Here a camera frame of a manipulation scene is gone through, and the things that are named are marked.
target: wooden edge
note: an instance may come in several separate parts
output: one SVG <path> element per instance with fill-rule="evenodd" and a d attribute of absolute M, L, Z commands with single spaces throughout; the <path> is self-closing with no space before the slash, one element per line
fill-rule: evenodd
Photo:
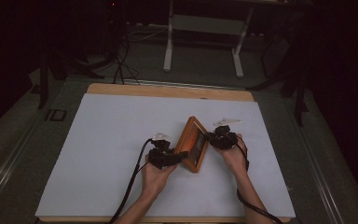
<path fill-rule="evenodd" d="M 39 217 L 44 222 L 108 222 L 111 217 Z M 290 217 L 278 217 L 281 222 L 289 222 Z M 144 217 L 142 223 L 164 223 L 164 222 L 185 222 L 185 223 L 237 223 L 245 222 L 245 217 Z"/>
<path fill-rule="evenodd" d="M 87 93 L 250 102 L 255 100 L 253 95 L 248 91 L 225 91 L 187 87 L 117 85 L 105 83 L 90 84 Z"/>

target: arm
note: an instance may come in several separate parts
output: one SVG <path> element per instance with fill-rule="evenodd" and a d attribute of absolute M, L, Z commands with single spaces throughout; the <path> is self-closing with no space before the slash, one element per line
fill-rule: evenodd
<path fill-rule="evenodd" d="M 246 146 L 240 139 L 238 141 L 238 145 L 244 150 L 247 150 Z M 240 152 L 241 149 L 234 147 L 228 150 L 220 150 L 218 148 L 216 150 L 222 155 L 228 169 L 232 174 L 234 174 L 237 187 L 242 198 L 246 202 L 266 211 L 266 207 L 258 197 L 258 194 L 248 176 L 245 158 Z M 268 217 L 264 217 L 246 206 L 243 207 L 243 211 L 246 216 L 247 223 L 273 223 Z"/>
<path fill-rule="evenodd" d="M 131 207 L 115 222 L 120 223 L 139 223 L 146 215 L 153 201 L 164 190 L 168 177 L 175 170 L 177 165 L 169 166 L 159 170 L 151 163 L 142 169 L 142 192 L 139 198 Z"/>

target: forearm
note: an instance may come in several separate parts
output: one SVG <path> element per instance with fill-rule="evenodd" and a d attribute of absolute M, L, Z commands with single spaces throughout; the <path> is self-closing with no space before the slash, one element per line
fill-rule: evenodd
<path fill-rule="evenodd" d="M 138 200 L 136 200 L 135 203 L 120 216 L 115 224 L 141 222 L 155 199 L 155 197 L 141 195 Z"/>
<path fill-rule="evenodd" d="M 237 181 L 237 187 L 240 191 L 241 197 L 251 205 L 254 205 L 264 211 L 266 210 L 266 207 L 264 206 L 263 202 L 261 202 L 260 198 L 258 197 L 257 192 L 255 191 L 255 188 L 249 179 L 248 174 L 246 171 L 240 171 L 235 174 L 235 178 Z M 254 211 L 251 208 L 248 208 L 246 206 L 243 207 L 244 214 L 246 217 L 247 223 L 273 223 L 272 220 L 268 217 L 264 217 Z"/>

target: black device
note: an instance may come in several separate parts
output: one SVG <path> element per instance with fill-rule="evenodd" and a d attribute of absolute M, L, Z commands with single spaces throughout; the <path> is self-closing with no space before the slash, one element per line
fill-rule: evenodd
<path fill-rule="evenodd" d="M 147 160 L 160 170 L 162 167 L 181 163 L 182 159 L 188 156 L 188 152 L 174 154 L 173 149 L 170 148 L 170 142 L 166 140 L 152 140 L 151 143 L 155 147 L 150 149 Z"/>
<path fill-rule="evenodd" d="M 228 127 L 219 126 L 212 133 L 207 134 L 209 143 L 219 149 L 231 149 L 238 144 L 238 138 L 236 133 L 232 133 Z"/>

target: black cable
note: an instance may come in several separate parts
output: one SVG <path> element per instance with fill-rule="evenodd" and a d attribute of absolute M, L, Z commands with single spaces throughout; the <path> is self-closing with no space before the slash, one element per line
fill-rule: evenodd
<path fill-rule="evenodd" d="M 139 168 L 138 173 L 139 173 L 142 169 L 144 169 L 144 167 L 145 167 L 148 163 L 150 163 L 150 161 L 145 162 L 145 164 L 144 164 L 141 168 Z"/>
<path fill-rule="evenodd" d="M 296 214 L 296 219 L 297 219 L 298 223 L 304 224 L 296 212 L 295 212 L 295 214 Z"/>
<path fill-rule="evenodd" d="M 134 68 L 129 67 L 129 66 L 127 65 L 127 63 L 124 61 L 124 59 L 122 59 L 122 60 L 123 60 L 123 61 L 122 61 L 121 66 L 126 67 L 126 68 L 127 68 L 127 71 L 130 73 L 130 77 L 123 77 L 123 78 L 132 78 L 132 79 L 135 79 L 135 81 L 138 83 L 138 85 L 141 85 L 141 83 L 139 83 L 139 80 L 138 80 L 138 78 L 137 78 L 137 77 L 139 76 L 139 71 L 136 70 L 136 69 L 134 69 Z"/>
<path fill-rule="evenodd" d="M 138 161 L 136 162 L 136 165 L 135 165 L 135 168 L 133 169 L 133 172 L 132 172 L 132 176 L 131 176 L 131 180 L 130 180 L 130 183 L 129 185 L 127 186 L 127 190 L 126 190 L 126 193 L 123 197 L 123 200 L 121 201 L 121 204 L 120 206 L 118 207 L 117 211 L 115 212 L 115 214 L 113 215 L 113 217 L 110 219 L 110 221 L 108 222 L 108 224 L 112 224 L 114 223 L 118 216 L 120 216 L 120 213 L 121 213 L 121 210 L 123 210 L 123 207 L 124 205 L 126 204 L 126 201 L 127 199 L 129 198 L 129 195 L 130 195 L 130 192 L 131 192 L 131 189 L 132 189 L 132 185 L 133 185 L 133 182 L 135 180 L 135 177 L 136 175 L 138 174 L 138 172 L 141 170 L 139 169 L 140 167 L 140 163 L 141 163 L 141 159 L 142 159 L 142 156 L 144 155 L 144 151 L 145 151 L 145 147 L 146 145 L 151 142 L 152 139 L 149 138 L 147 139 L 147 141 L 144 143 L 144 146 L 142 147 L 142 150 L 141 150 L 141 153 L 139 154 L 139 158 L 138 158 Z"/>
<path fill-rule="evenodd" d="M 225 136 L 226 138 L 228 138 L 228 139 L 229 139 L 236 147 L 238 147 L 238 149 L 241 151 L 243 157 L 244 157 L 245 160 L 246 160 L 246 169 L 247 169 L 248 166 L 249 166 L 249 161 L 248 161 L 247 152 L 245 152 L 245 150 L 244 150 L 242 147 L 240 147 L 240 145 L 237 143 L 237 141 L 235 141 L 235 140 L 233 140 L 232 138 L 230 138 L 230 137 L 228 136 L 228 134 L 222 133 L 222 135 Z M 240 138 L 240 137 L 238 137 L 238 138 L 239 138 L 239 139 L 243 142 L 243 144 L 245 145 L 245 142 L 243 141 L 243 139 Z M 242 196 L 241 196 L 241 194 L 240 194 L 240 191 L 239 191 L 238 189 L 237 189 L 237 197 L 238 197 L 238 199 L 240 200 L 241 203 L 243 203 L 245 206 L 251 208 L 252 210 L 254 210 L 255 212 L 257 212 L 258 214 L 263 215 L 263 216 L 265 216 L 265 217 L 268 217 L 268 218 L 274 220 L 276 223 L 282 224 L 282 222 L 281 222 L 277 217 L 273 216 L 273 215 L 270 214 L 269 212 L 264 211 L 263 209 L 260 209 L 260 208 L 258 208 L 258 207 L 256 207 L 256 206 L 254 206 L 254 205 L 252 205 L 252 204 L 246 202 L 246 201 L 242 198 Z"/>
<path fill-rule="evenodd" d="M 252 210 L 257 212 L 258 214 L 263 215 L 265 217 L 268 217 L 268 218 L 272 219 L 273 221 L 275 221 L 276 223 L 282 224 L 282 222 L 277 217 L 273 216 L 272 214 L 268 213 L 267 211 L 264 211 L 263 209 L 260 209 L 260 208 L 258 208 L 256 206 L 246 202 L 242 198 L 242 196 L 240 194 L 240 191 L 238 189 L 237 189 L 237 197 L 238 197 L 238 199 L 240 200 L 241 203 L 243 203 L 245 206 L 251 208 Z"/>
<path fill-rule="evenodd" d="M 117 74 L 118 72 L 120 73 L 120 77 L 121 77 L 121 83 L 124 85 L 124 79 L 123 79 L 123 73 L 122 73 L 122 70 L 121 70 L 121 65 L 124 63 L 124 61 L 126 60 L 127 58 L 127 55 L 129 53 L 129 49 L 126 45 L 122 44 L 124 46 L 124 49 L 126 50 L 125 54 L 124 54 L 124 57 L 123 59 L 120 61 L 118 55 L 117 55 L 117 61 L 118 61 L 118 68 L 115 72 L 115 75 L 113 77 L 113 84 L 116 84 L 116 78 L 117 78 Z"/>
<path fill-rule="evenodd" d="M 34 221 L 34 224 L 38 224 L 40 222 L 40 218 L 37 218 L 35 221 Z"/>

